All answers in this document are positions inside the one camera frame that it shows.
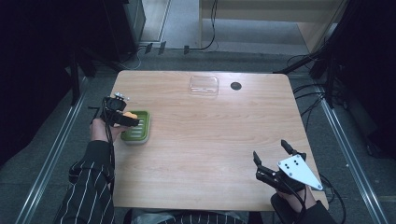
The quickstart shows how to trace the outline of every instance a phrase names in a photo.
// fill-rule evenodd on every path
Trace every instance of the black cable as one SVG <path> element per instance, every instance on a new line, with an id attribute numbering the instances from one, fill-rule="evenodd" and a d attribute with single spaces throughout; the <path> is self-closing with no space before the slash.
<path id="1" fill-rule="evenodd" d="M 307 109 L 307 110 L 309 110 L 309 113 L 308 113 L 308 117 L 306 118 L 306 122 L 305 122 L 305 132 L 308 131 L 308 123 L 309 123 L 309 118 L 311 117 L 312 110 L 314 110 L 314 108 L 318 106 L 318 104 L 320 103 L 320 101 L 321 101 L 322 99 L 323 99 L 322 97 L 321 97 L 321 98 L 318 98 L 318 99 L 317 99 L 311 106 L 309 106 L 309 108 Z"/>
<path id="2" fill-rule="evenodd" d="M 320 180 L 325 180 L 324 182 L 326 182 L 326 184 L 329 185 L 330 188 L 332 188 L 332 190 L 334 191 L 335 195 L 337 196 L 338 200 L 340 200 L 340 204 L 341 207 L 343 209 L 343 219 L 341 220 L 341 224 L 344 224 L 346 222 L 347 219 L 347 210 L 346 210 L 346 206 L 344 204 L 343 199 L 341 198 L 340 194 L 338 193 L 338 191 L 332 186 L 332 183 L 329 181 L 328 178 L 326 178 L 326 176 L 322 175 L 321 173 L 319 173 L 320 176 Z"/>
<path id="3" fill-rule="evenodd" d="M 315 95 L 315 94 L 324 94 L 324 93 L 325 93 L 325 92 L 323 92 L 323 91 L 315 91 L 315 92 L 310 92 L 310 93 L 303 94 L 303 95 L 301 95 L 301 96 L 297 96 L 297 97 L 294 98 L 294 99 L 298 100 L 298 99 L 303 98 L 303 97 L 305 97 L 305 96 Z"/>
<path id="4" fill-rule="evenodd" d="M 216 15 L 217 15 L 217 11 L 218 11 L 218 1 L 219 0 L 214 0 L 213 1 L 212 11 L 211 11 L 211 14 L 210 14 L 210 20 L 212 22 L 212 30 L 213 30 L 212 40 L 204 48 L 200 48 L 200 49 L 194 48 L 194 49 L 189 49 L 189 50 L 198 50 L 198 51 L 200 51 L 200 50 L 208 49 L 210 46 L 212 46 L 213 42 L 215 41 L 215 37 L 216 37 L 215 22 L 216 22 Z"/>
<path id="5" fill-rule="evenodd" d="M 325 86 L 325 84 L 308 84 L 308 85 L 299 86 L 293 90 L 293 93 L 295 94 L 298 91 L 301 91 L 305 88 L 312 87 L 312 86 Z"/>

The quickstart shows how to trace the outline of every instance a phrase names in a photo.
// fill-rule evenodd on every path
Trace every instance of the gray floor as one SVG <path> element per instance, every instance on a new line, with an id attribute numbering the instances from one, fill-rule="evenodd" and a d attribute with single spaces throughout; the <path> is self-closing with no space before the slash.
<path id="1" fill-rule="evenodd" d="M 172 1 L 175 8 L 177 0 Z M 187 35 L 176 40 L 167 34 L 173 29 L 169 21 L 164 31 L 163 39 L 167 39 L 167 47 L 174 44 L 191 45 L 194 44 L 195 29 L 190 28 Z M 296 46 L 303 46 L 301 38 L 295 39 Z M 136 68 L 138 70 L 186 70 L 186 71 L 236 71 L 236 72 L 255 72 L 267 73 L 282 69 L 286 66 L 288 59 L 296 54 L 304 54 L 302 49 L 285 49 L 284 53 L 277 51 L 283 47 L 277 46 L 268 51 L 261 52 L 233 52 L 231 49 L 220 49 L 222 41 L 219 41 L 219 49 L 215 52 L 192 51 L 187 55 L 180 50 L 166 50 L 159 55 L 158 50 L 154 49 L 149 54 L 139 53 L 139 59 L 132 58 L 123 63 L 124 66 Z M 240 45 L 233 48 L 241 51 Z M 49 183 L 38 202 L 37 208 L 33 213 L 31 223 L 51 223 L 58 206 L 61 204 L 65 191 L 67 190 L 67 171 L 69 166 L 78 161 L 89 141 L 88 125 L 92 119 L 93 112 L 87 107 L 100 106 L 102 98 L 111 92 L 117 74 L 105 66 L 98 64 L 98 75 L 90 80 L 90 87 L 86 93 L 85 100 L 78 113 L 77 119 L 72 127 L 70 134 L 64 144 L 63 151 L 57 161 L 53 173 L 50 175 Z M 312 83 L 306 75 L 307 68 L 302 67 L 297 73 L 290 74 L 290 83 L 293 88 Z M 313 92 L 315 89 L 308 88 L 296 95 Z M 312 95 L 297 100 L 301 111 L 306 110 L 316 100 Z M 9 160 L 0 170 L 0 223 L 14 223 L 27 199 L 30 188 L 35 183 L 41 167 L 50 152 L 53 142 L 60 131 L 64 119 L 70 109 L 71 94 L 58 104 L 58 107 L 43 124 L 32 143 Z M 375 159 L 370 157 L 365 150 L 365 144 L 361 138 L 356 124 L 349 113 L 341 106 L 335 107 L 335 112 L 343 124 L 343 128 L 348 136 L 350 144 L 356 153 L 362 168 L 367 174 L 369 182 L 375 189 L 378 199 L 386 212 L 389 223 L 396 223 L 396 214 L 393 212 L 395 205 L 396 179 L 393 172 L 396 168 L 395 160 Z M 310 117 L 307 130 L 309 143 L 312 147 L 318 170 L 327 176 L 334 187 L 339 191 L 346 205 L 346 223 L 374 223 L 361 197 L 360 189 L 352 176 L 346 159 L 334 136 L 332 127 L 326 118 L 323 109 L 316 107 Z M 116 220 L 122 223 L 126 209 L 117 208 Z M 330 212 L 333 217 L 340 221 L 342 210 L 339 200 L 335 199 L 330 205 Z M 272 213 L 262 213 L 264 223 L 272 223 Z"/>

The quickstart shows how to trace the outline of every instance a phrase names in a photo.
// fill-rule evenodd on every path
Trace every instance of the wooden table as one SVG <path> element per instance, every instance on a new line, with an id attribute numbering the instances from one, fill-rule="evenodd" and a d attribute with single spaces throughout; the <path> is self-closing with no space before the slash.
<path id="1" fill-rule="evenodd" d="M 199 0 L 200 45 L 202 21 L 211 18 L 213 2 Z M 216 19 L 294 21 L 309 52 L 315 52 L 323 44 L 332 24 L 340 20 L 346 7 L 346 0 L 221 0 L 218 1 Z"/>
<path id="2" fill-rule="evenodd" d="M 191 77 L 217 77 L 218 95 L 191 94 Z M 281 139 L 305 152 L 318 176 L 284 75 L 122 71 L 116 91 L 131 97 L 125 110 L 147 110 L 151 124 L 146 144 L 115 142 L 115 206 L 272 210 L 275 190 L 256 179 L 252 154 L 278 170 L 289 157 Z M 323 192 L 314 196 L 328 206 Z"/>

